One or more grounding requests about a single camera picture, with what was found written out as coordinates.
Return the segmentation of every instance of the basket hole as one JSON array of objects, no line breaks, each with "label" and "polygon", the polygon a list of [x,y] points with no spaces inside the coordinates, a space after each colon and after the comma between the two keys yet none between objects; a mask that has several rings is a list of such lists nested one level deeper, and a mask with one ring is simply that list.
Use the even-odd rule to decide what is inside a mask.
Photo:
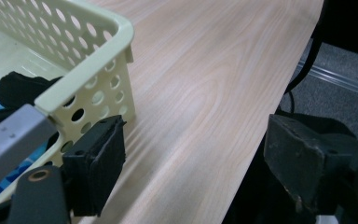
[{"label": "basket hole", "polygon": [[106,118],[110,113],[110,109],[109,109],[109,106],[104,106],[103,109],[101,110],[101,113],[100,113],[100,118],[101,119],[104,119]]},{"label": "basket hole", "polygon": [[11,11],[16,11],[16,9],[13,7],[13,5],[11,5],[11,3],[9,2],[9,1],[7,1],[7,5],[8,5],[8,7],[10,7],[10,10]]},{"label": "basket hole", "polygon": [[59,51],[57,51],[57,54],[61,58],[61,60],[63,60],[63,61],[65,60],[65,57],[63,57],[63,55]]},{"label": "basket hole", "polygon": [[50,41],[53,45],[57,46],[57,41],[54,39],[54,37],[52,37],[51,35],[49,36],[50,37]]},{"label": "basket hole", "polygon": [[105,40],[109,40],[110,38],[112,38],[112,35],[108,31],[103,31],[103,37],[105,38]]},{"label": "basket hole", "polygon": [[34,8],[39,9],[39,6],[37,5],[35,0],[31,0],[32,5],[34,5]]},{"label": "basket hole", "polygon": [[60,29],[58,28],[58,26],[54,23],[52,23],[52,26],[54,28],[54,31],[56,32],[57,35],[61,35],[61,31]]},{"label": "basket hole", "polygon": [[14,17],[10,14],[8,14],[8,16],[10,17],[10,20],[13,22],[13,23],[16,23],[16,20],[14,19]]},{"label": "basket hole", "polygon": [[66,52],[69,52],[68,46],[66,46],[66,44],[63,43],[62,41],[61,41],[61,46]]},{"label": "basket hole", "polygon": [[41,30],[37,30],[39,32],[39,35],[44,39],[46,40],[46,36],[45,34],[43,34],[43,32]]},{"label": "basket hole", "polygon": [[119,110],[118,110],[118,114],[120,115],[124,115],[125,113],[127,113],[128,111],[128,107],[126,105],[123,105]]},{"label": "basket hole", "polygon": [[84,109],[80,108],[74,113],[74,115],[72,115],[71,120],[73,122],[79,121],[81,118],[83,118],[83,115],[84,115]]},{"label": "basket hole", "polygon": [[69,149],[71,149],[71,147],[74,145],[73,141],[68,141],[65,144],[63,144],[62,148],[61,148],[61,152],[65,153],[67,152]]},{"label": "basket hole", "polygon": [[46,5],[46,3],[42,2],[42,6],[45,9],[45,11],[49,14],[49,16],[51,16],[51,10],[48,7],[48,5]]},{"label": "basket hole", "polygon": [[79,41],[80,41],[81,46],[83,46],[83,48],[87,49],[89,47],[86,40],[84,40],[81,36],[79,37]]},{"label": "basket hole", "polygon": [[51,149],[52,146],[54,146],[58,139],[60,138],[60,133],[56,132],[55,134],[53,134],[49,139],[48,139],[48,146],[47,146],[47,150]]},{"label": "basket hole", "polygon": [[31,31],[31,33],[35,34],[34,27],[32,27],[32,25],[28,24],[28,28]]},{"label": "basket hole", "polygon": [[31,41],[31,42],[33,42],[34,43],[34,38],[33,37],[31,37],[30,35],[27,35],[28,36],[28,39]]},{"label": "basket hole", "polygon": [[32,14],[32,12],[28,12],[28,14],[31,17],[31,20],[36,23],[36,18],[34,17],[34,14]]},{"label": "basket hole", "polygon": [[71,106],[75,101],[75,96],[73,96],[68,102],[66,102],[65,105],[63,105],[63,107],[68,107]]},{"label": "basket hole", "polygon": [[40,48],[44,49],[45,46],[42,44],[42,42],[40,42],[39,40],[37,40],[37,44],[39,45]]},{"label": "basket hole", "polygon": [[110,86],[115,89],[118,87],[118,85],[120,85],[120,77],[119,76],[114,76],[112,78],[112,80],[110,81]]},{"label": "basket hole", "polygon": [[120,91],[116,95],[115,99],[116,99],[116,103],[121,103],[123,101],[123,99],[124,99],[124,91]]},{"label": "basket hole", "polygon": [[[17,21],[13,18],[12,23],[14,23],[15,25],[17,25]],[[10,28],[14,29],[14,26],[12,24],[9,24]]]},{"label": "basket hole", "polygon": [[0,13],[5,19],[7,19],[7,14],[4,11],[2,11],[2,9],[0,9]]},{"label": "basket hole", "polygon": [[72,49],[72,51],[74,52],[75,56],[78,58],[78,59],[81,59],[81,54],[79,53],[79,51],[75,48]]},{"label": "basket hole", "polygon": [[6,28],[8,28],[7,24],[6,24],[4,21],[2,21],[2,23],[4,24],[4,26],[5,26]]},{"label": "basket hole", "polygon": [[97,84],[97,77],[93,77],[87,84],[86,89],[91,89]]},{"label": "basket hole", "polygon": [[75,66],[76,63],[74,62],[74,60],[71,57],[68,57],[68,62],[69,64],[71,64],[72,66]]},{"label": "basket hole", "polygon": [[51,54],[54,54],[54,50],[51,48],[51,46],[47,45],[48,47],[48,51],[51,53]]},{"label": "basket hole", "polygon": [[53,161],[48,161],[48,162],[46,162],[44,165],[50,166],[50,165],[53,165],[53,164],[54,164]]},{"label": "basket hole", "polygon": [[115,66],[116,66],[116,60],[113,60],[105,67],[106,72],[111,72],[115,68]]},{"label": "basket hole", "polygon": [[13,31],[13,33],[17,33],[17,30],[16,30],[16,28],[13,27],[13,25],[10,24],[9,26],[10,26],[11,31]]},{"label": "basket hole", "polygon": [[74,42],[74,37],[72,36],[71,32],[65,30],[65,34],[68,37],[69,41]]},{"label": "basket hole", "polygon": [[92,36],[96,37],[97,36],[97,31],[95,30],[95,27],[89,22],[87,22],[86,25],[87,25],[87,29],[89,30],[89,33]]},{"label": "basket hole", "polygon": [[84,133],[88,132],[90,128],[91,128],[91,122],[88,122],[85,125],[83,125],[80,132],[84,134]]},{"label": "basket hole", "polygon": [[99,48],[99,46],[96,44],[93,44],[92,46],[94,47],[94,50],[97,50]]},{"label": "basket hole", "polygon": [[48,23],[47,23],[45,20],[43,20],[43,18],[39,18],[39,19],[40,19],[40,21],[42,22],[43,27],[45,27],[46,29],[48,29]]},{"label": "basket hole", "polygon": [[[12,10],[14,11],[14,7],[7,1],[7,4],[9,5],[10,8],[12,8]],[[22,15],[23,18],[25,18],[25,12],[24,10],[22,10],[22,8],[20,6],[17,6],[17,9],[19,10],[20,14]]]},{"label": "basket hole", "polygon": [[1,4],[2,7],[5,6],[5,3],[2,0],[0,0],[0,4]]},{"label": "basket hole", "polygon": [[77,30],[81,29],[80,22],[77,20],[75,16],[71,16],[72,23],[77,28]]},{"label": "basket hole", "polygon": [[19,32],[20,32],[20,35],[21,35],[23,38],[25,38],[24,32],[23,32],[23,31],[19,31]]},{"label": "basket hole", "polygon": [[63,13],[57,8],[56,8],[56,11],[57,11],[57,15],[60,18],[60,20],[63,21],[63,22],[66,22],[65,15],[63,15]]},{"label": "basket hole", "polygon": [[103,92],[102,92],[102,91],[97,91],[97,92],[95,92],[95,94],[92,96],[91,102],[92,102],[94,105],[100,104],[100,103],[103,101],[103,97],[104,97]]}]

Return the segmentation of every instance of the wood grain surface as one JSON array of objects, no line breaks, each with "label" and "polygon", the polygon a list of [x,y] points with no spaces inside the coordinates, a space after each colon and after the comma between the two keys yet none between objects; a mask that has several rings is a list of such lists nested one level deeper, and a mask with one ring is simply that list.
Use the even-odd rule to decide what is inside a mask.
[{"label": "wood grain surface", "polygon": [[134,24],[136,118],[102,216],[80,222],[220,223],[323,0],[89,1]]}]

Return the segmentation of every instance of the white perforated basket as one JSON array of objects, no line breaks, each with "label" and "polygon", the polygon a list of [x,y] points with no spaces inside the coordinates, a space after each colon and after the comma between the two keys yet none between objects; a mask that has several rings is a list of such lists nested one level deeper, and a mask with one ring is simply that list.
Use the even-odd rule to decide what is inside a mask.
[{"label": "white perforated basket", "polygon": [[[57,142],[30,169],[53,162],[100,119],[134,116],[127,63],[133,27],[91,4],[65,0],[0,0],[0,77],[10,71],[63,76],[35,100],[55,123]],[[0,203],[15,188],[0,194]]]}]

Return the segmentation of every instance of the metal screw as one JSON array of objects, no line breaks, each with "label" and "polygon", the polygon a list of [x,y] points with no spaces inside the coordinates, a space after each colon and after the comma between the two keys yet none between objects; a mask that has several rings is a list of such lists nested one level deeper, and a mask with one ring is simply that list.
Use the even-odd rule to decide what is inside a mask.
[{"label": "metal screw", "polygon": [[48,178],[49,175],[50,175],[49,170],[40,170],[28,176],[28,180],[31,182],[37,182]]}]

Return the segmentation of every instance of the black cloth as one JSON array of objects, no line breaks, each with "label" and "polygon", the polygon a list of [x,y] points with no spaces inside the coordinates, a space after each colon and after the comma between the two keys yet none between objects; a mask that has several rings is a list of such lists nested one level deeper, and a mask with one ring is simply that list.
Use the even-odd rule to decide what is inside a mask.
[{"label": "black cloth", "polygon": [[6,108],[34,105],[34,100],[60,78],[48,81],[42,77],[26,77],[11,72],[0,79],[0,104]]}]

